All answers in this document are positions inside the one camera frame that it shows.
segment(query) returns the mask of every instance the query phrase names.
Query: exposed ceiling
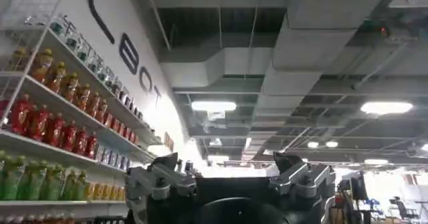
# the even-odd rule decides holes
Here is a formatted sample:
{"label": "exposed ceiling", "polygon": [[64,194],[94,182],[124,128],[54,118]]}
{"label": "exposed ceiling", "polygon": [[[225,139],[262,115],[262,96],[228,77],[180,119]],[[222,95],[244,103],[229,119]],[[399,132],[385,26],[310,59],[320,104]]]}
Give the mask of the exposed ceiling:
{"label": "exposed ceiling", "polygon": [[[428,138],[427,20],[389,1],[148,0],[163,31],[159,60],[203,157],[269,162],[285,149],[311,161],[427,163],[408,152]],[[415,107],[359,111],[378,99]],[[195,100],[237,109],[212,118]]]}

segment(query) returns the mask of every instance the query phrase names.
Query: ceiling beam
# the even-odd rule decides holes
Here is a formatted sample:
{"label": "ceiling beam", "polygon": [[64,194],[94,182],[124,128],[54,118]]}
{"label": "ceiling beam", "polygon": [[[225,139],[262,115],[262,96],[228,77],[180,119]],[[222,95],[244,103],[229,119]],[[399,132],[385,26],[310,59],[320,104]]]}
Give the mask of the ceiling beam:
{"label": "ceiling beam", "polygon": [[154,0],[156,7],[173,8],[286,8],[289,0]]}
{"label": "ceiling beam", "polygon": [[352,88],[355,83],[339,80],[320,80],[312,88],[309,95],[373,96],[379,98],[428,96],[428,78],[426,77],[386,77],[380,80],[368,81],[357,90]]}

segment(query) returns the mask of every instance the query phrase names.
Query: bottle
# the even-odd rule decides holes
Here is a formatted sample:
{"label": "bottle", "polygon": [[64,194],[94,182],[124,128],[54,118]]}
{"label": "bottle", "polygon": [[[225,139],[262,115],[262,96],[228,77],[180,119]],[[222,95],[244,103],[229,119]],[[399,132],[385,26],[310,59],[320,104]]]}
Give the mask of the bottle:
{"label": "bottle", "polygon": [[73,199],[74,188],[76,187],[76,172],[71,170],[66,179],[66,184],[64,185],[64,190],[62,192],[61,200],[70,201]]}
{"label": "bottle", "polygon": [[2,200],[16,200],[19,182],[25,172],[24,160],[24,156],[19,156],[14,160],[10,156],[6,158],[6,165],[3,170]]}
{"label": "bottle", "polygon": [[27,189],[27,200],[38,200],[41,193],[41,186],[46,178],[47,162],[45,160],[36,164],[31,170],[29,186]]}
{"label": "bottle", "polygon": [[78,75],[76,73],[72,73],[69,75],[64,84],[61,95],[68,101],[73,102],[74,94],[76,93],[76,88],[79,85]]}
{"label": "bottle", "polygon": [[76,142],[74,143],[73,152],[76,154],[84,155],[86,150],[86,128],[83,127],[76,135]]}
{"label": "bottle", "polygon": [[11,109],[9,115],[9,122],[11,124],[12,132],[22,135],[28,125],[27,116],[33,110],[33,106],[28,102],[28,94],[24,94],[22,99],[17,100]]}
{"label": "bottle", "polygon": [[49,80],[47,82],[48,88],[55,92],[56,94],[60,92],[61,82],[66,76],[66,65],[64,62],[60,62],[54,70],[52,70],[49,75]]}
{"label": "bottle", "polygon": [[88,84],[80,86],[74,97],[74,105],[84,111],[86,108],[86,103],[88,103],[90,93],[91,90],[89,89]]}
{"label": "bottle", "polygon": [[17,200],[27,200],[31,172],[34,171],[34,168],[36,166],[37,162],[35,160],[30,161],[29,164],[26,166],[24,174],[22,175],[21,180],[19,182],[18,192],[16,194]]}
{"label": "bottle", "polygon": [[101,104],[98,105],[95,119],[101,123],[104,123],[104,115],[106,111],[107,111],[107,100],[103,99],[101,101]]}
{"label": "bottle", "polygon": [[44,142],[46,144],[59,147],[60,146],[60,136],[62,133],[62,129],[65,125],[64,120],[62,119],[62,113],[58,113],[56,117],[51,115],[48,123],[46,135],[44,138]]}
{"label": "bottle", "polygon": [[92,135],[88,138],[88,141],[86,141],[85,156],[87,156],[88,158],[94,159],[96,142],[96,132],[93,131]]}
{"label": "bottle", "polygon": [[85,185],[86,185],[86,173],[80,172],[76,180],[76,186],[74,187],[73,200],[83,201],[85,200]]}
{"label": "bottle", "polygon": [[95,188],[95,184],[91,182],[85,183],[85,193],[84,193],[85,200],[91,201],[92,199],[94,199],[94,188]]}
{"label": "bottle", "polygon": [[86,113],[88,113],[91,117],[94,117],[94,118],[96,117],[100,100],[101,100],[100,94],[97,92],[92,94],[90,99],[88,100],[88,103],[86,105]]}
{"label": "bottle", "polygon": [[76,122],[72,120],[72,123],[63,129],[61,148],[67,151],[73,150],[77,131]]}
{"label": "bottle", "polygon": [[29,56],[24,47],[18,47],[9,60],[8,71],[23,71],[28,64]]}
{"label": "bottle", "polygon": [[47,71],[49,70],[53,60],[52,50],[46,48],[34,59],[30,75],[38,82],[44,84],[47,77]]}
{"label": "bottle", "polygon": [[31,122],[27,131],[27,136],[37,141],[42,141],[46,130],[47,119],[49,112],[46,110],[47,106],[43,105],[42,108],[31,115]]}

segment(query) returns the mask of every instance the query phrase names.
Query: white wire shelf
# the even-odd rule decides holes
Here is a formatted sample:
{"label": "white wire shelf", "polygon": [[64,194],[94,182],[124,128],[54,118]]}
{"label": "white wire shelf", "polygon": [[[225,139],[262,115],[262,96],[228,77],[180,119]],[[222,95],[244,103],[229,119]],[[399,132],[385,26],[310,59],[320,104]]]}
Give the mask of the white wire shelf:
{"label": "white wire shelf", "polygon": [[[24,76],[21,72],[0,72],[1,76],[21,78]],[[60,95],[52,92],[49,88],[40,84],[31,76],[24,76],[24,82],[21,88],[22,92],[29,94],[30,102],[38,105],[46,104],[47,110],[56,114],[61,112],[63,117],[69,122],[75,120],[76,125],[79,127],[85,126],[97,132],[97,138],[111,149],[117,150],[120,154],[130,158],[144,162],[148,158],[153,157],[146,150],[139,148],[128,139],[119,135],[111,128],[105,127],[99,121],[89,116],[87,113],[79,109],[77,106],[65,100]]]}
{"label": "white wire shelf", "polygon": [[0,201],[0,207],[11,206],[52,206],[52,205],[118,205],[124,201]]}
{"label": "white wire shelf", "polygon": [[41,48],[50,48],[55,60],[63,61],[68,73],[75,72],[81,83],[90,85],[92,91],[100,93],[107,100],[108,110],[114,117],[133,129],[146,145],[162,144],[150,128],[147,128],[102,82],[86,67],[86,65],[69,49],[69,47],[51,30],[48,29]]}
{"label": "white wire shelf", "polygon": [[123,170],[114,168],[113,166],[102,164],[85,156],[74,154],[6,130],[0,130],[0,148],[6,151],[10,150],[22,154],[30,154],[31,156],[58,162],[65,166],[76,166],[81,169],[103,172],[117,177],[122,177],[124,174]]}

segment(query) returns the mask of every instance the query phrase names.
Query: ceiling light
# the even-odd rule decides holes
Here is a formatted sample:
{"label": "ceiling light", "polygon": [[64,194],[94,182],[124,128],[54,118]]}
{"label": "ceiling light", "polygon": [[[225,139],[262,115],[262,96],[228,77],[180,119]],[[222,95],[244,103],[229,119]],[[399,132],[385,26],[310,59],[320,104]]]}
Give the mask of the ceiling light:
{"label": "ceiling light", "polygon": [[361,106],[361,111],[367,114],[402,114],[413,107],[407,102],[367,102]]}
{"label": "ceiling light", "polygon": [[229,160],[229,157],[221,155],[208,155],[208,160],[212,160],[213,162],[224,162],[225,160]]}
{"label": "ceiling light", "polygon": [[326,143],[326,146],[328,147],[328,148],[335,148],[335,147],[337,147],[339,145],[339,143],[337,143],[336,141],[328,141],[327,143]]}
{"label": "ceiling light", "polygon": [[319,145],[319,143],[318,142],[314,142],[314,141],[311,141],[311,142],[308,143],[308,147],[309,148],[316,148],[316,147],[318,147],[318,145]]}
{"label": "ceiling light", "polygon": [[365,164],[370,164],[370,165],[385,165],[388,164],[388,160],[385,159],[366,159],[364,160]]}
{"label": "ceiling light", "polygon": [[236,104],[229,101],[193,101],[192,109],[208,112],[232,111],[236,109]]}

